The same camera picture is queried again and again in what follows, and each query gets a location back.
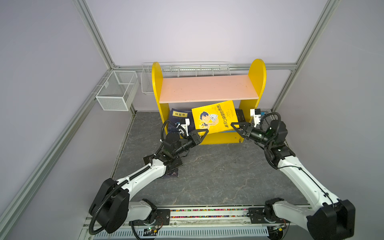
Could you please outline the black book white characters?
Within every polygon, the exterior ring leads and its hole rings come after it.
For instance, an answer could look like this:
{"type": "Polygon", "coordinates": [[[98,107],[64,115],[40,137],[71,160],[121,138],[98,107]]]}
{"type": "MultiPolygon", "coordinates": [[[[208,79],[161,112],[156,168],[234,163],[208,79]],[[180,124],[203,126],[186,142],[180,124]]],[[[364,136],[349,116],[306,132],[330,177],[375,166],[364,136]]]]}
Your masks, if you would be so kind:
{"type": "Polygon", "coordinates": [[[235,109],[236,111],[236,115],[237,115],[237,119],[238,119],[238,122],[241,123],[241,122],[245,122],[245,115],[244,115],[244,112],[243,110],[241,109],[235,109]]]}

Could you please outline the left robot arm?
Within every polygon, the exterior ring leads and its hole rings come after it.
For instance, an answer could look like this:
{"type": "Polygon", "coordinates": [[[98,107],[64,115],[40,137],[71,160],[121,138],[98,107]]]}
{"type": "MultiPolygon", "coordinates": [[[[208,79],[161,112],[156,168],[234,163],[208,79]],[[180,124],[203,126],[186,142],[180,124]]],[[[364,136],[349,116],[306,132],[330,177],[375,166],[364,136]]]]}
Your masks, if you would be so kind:
{"type": "Polygon", "coordinates": [[[208,133],[207,129],[201,129],[184,137],[176,132],[162,135],[161,146],[144,167],[116,181],[111,178],[105,180],[89,209],[92,216],[89,234],[96,235],[102,231],[110,234],[125,222],[155,223],[157,206],[147,199],[133,202],[132,198],[148,184],[180,166],[180,155],[201,144],[208,133]]]}

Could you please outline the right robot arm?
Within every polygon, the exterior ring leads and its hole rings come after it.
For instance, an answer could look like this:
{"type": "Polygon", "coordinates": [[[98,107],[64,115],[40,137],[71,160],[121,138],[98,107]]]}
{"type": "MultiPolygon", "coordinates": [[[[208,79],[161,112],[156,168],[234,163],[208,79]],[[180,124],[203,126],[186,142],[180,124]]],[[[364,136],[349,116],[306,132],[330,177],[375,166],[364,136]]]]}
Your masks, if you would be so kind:
{"type": "Polygon", "coordinates": [[[244,139],[260,145],[271,167],[284,173],[303,194],[310,207],[298,207],[282,198],[265,202],[261,214],[273,223],[284,219],[308,231],[314,240],[345,240],[355,233],[356,208],[324,187],[285,143],[288,130],[281,120],[271,121],[263,131],[250,123],[232,123],[244,139]]]}

